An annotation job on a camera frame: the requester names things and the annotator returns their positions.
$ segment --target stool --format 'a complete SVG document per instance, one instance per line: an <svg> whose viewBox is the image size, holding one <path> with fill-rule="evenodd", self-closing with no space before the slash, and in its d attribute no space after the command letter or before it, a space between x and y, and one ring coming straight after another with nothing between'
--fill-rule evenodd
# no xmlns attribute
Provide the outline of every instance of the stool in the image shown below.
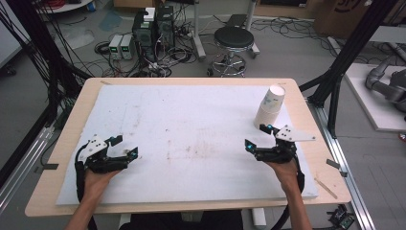
<svg viewBox="0 0 406 230"><path fill-rule="evenodd" d="M207 75L212 76L214 70L223 76L242 75L244 78L245 60L235 52L247 51L254 44L254 36L240 27L223 27L215 31L214 43L227 54L216 56L207 70Z"/></svg>

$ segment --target stack of paper cups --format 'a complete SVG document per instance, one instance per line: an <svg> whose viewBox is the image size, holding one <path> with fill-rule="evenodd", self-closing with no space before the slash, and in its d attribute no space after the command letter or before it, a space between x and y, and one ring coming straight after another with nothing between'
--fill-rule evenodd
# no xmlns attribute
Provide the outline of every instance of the stack of paper cups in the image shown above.
<svg viewBox="0 0 406 230"><path fill-rule="evenodd" d="M254 120L256 128L259 128L260 124L274 125L281 111L284 93L284 88L279 85L273 84L269 87Z"/></svg>

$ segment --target human arm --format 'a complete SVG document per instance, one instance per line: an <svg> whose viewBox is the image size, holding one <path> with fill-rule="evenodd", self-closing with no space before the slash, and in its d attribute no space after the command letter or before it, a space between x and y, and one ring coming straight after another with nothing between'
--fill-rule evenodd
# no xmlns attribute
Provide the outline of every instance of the human arm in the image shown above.
<svg viewBox="0 0 406 230"><path fill-rule="evenodd" d="M277 178L281 182L282 189L286 194L292 229L312 229L298 186L295 160L292 159L290 162L284 164L265 163L274 169Z"/></svg>
<svg viewBox="0 0 406 230"><path fill-rule="evenodd" d="M102 194L110 179L120 171L105 174L94 173L90 170L84 177L84 195L78 209L72 215L65 230L85 230L90 218L92 218L98 204L102 199Z"/></svg>

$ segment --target person's left hand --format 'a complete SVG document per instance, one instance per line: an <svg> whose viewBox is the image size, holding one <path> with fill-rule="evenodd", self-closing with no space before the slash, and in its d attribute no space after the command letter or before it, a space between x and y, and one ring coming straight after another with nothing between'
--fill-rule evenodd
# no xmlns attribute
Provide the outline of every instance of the person's left hand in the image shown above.
<svg viewBox="0 0 406 230"><path fill-rule="evenodd" d="M84 195L83 199L92 199L99 203L102 194L113 176L120 171L108 172L105 174L94 173L91 170L86 171L84 177Z"/></svg>

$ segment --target wooden table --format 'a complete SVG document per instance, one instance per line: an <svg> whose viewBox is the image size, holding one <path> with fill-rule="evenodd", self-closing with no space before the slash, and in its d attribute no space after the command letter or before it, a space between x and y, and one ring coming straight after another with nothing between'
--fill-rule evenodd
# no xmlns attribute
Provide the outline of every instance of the wooden table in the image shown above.
<svg viewBox="0 0 406 230"><path fill-rule="evenodd" d="M79 136L87 117L105 84L117 85L271 85L279 84L286 90L284 104L289 112L292 125L316 136L315 142L303 142L301 147L311 173L315 177L319 196L307 199L305 204L348 203L350 193L337 169L326 164L332 157L320 133L298 85L292 79L90 79L83 86L73 111L56 143L49 164L59 164L55 171L44 171L36 185L26 208L29 217L72 215L77 205L56 206L56 199L63 183L64 175L72 152L78 144ZM272 200L228 200L180 202L171 204L137 203L120 205L100 205L96 213L137 213L163 211L193 211L214 209L254 208L282 206L286 201Z"/></svg>

